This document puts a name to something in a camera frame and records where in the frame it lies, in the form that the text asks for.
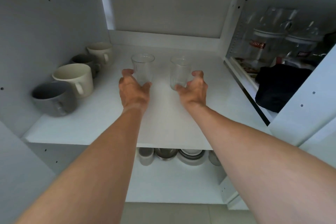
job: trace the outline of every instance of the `glass rim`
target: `glass rim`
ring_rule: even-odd
[[[188,64],[186,64],[186,65],[177,64],[177,63],[175,63],[174,61],[172,61],[173,58],[179,58],[179,57],[184,57],[184,56],[172,56],[172,57],[170,58],[170,62],[173,63],[174,65],[177,65],[177,66],[190,66],[190,65],[192,64],[192,61],[191,61],[191,60],[188,61]]]
[[[152,60],[151,61],[147,61],[147,62],[139,62],[139,61],[136,61],[134,59],[135,56],[138,56],[138,55],[148,55],[148,56],[151,56]],[[150,63],[150,62],[153,62],[155,60],[155,56],[152,55],[152,54],[148,54],[148,53],[137,53],[137,54],[133,54],[132,57],[131,57],[131,60],[136,62],[136,63]]]

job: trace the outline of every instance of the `hand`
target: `hand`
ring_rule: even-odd
[[[180,101],[187,111],[195,104],[206,105],[208,85],[204,82],[204,73],[203,71],[193,71],[192,75],[195,77],[192,81],[187,82],[186,88],[178,84],[175,85],[175,90],[180,95]]]
[[[143,113],[149,103],[149,89],[151,82],[146,82],[142,87],[132,76],[133,69],[123,69],[121,71],[123,77],[119,80],[119,94],[124,110],[128,108],[140,108]]]

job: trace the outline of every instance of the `gray cup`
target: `gray cup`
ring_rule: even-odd
[[[60,117],[72,113],[77,99],[68,82],[47,82],[37,86],[31,93],[36,107],[43,113]]]
[[[97,75],[97,72],[99,71],[99,64],[96,62],[96,58],[93,55],[87,55],[87,54],[78,54],[76,56],[73,56],[72,59],[70,60],[70,63],[75,64],[75,63],[80,63],[80,64],[85,64],[91,67],[91,73],[92,73],[92,78],[95,78]]]

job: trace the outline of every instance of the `forearm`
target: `forearm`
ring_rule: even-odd
[[[206,106],[188,111],[259,223],[332,221],[334,168]]]
[[[23,214],[18,223],[119,223],[142,111],[123,113]]]

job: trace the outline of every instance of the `person's left hand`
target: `person's left hand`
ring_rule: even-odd
[[[128,108],[140,108],[143,112],[148,107],[149,89],[151,82],[146,82],[142,87],[132,76],[133,69],[123,69],[123,77],[119,80],[119,94],[124,110]]]

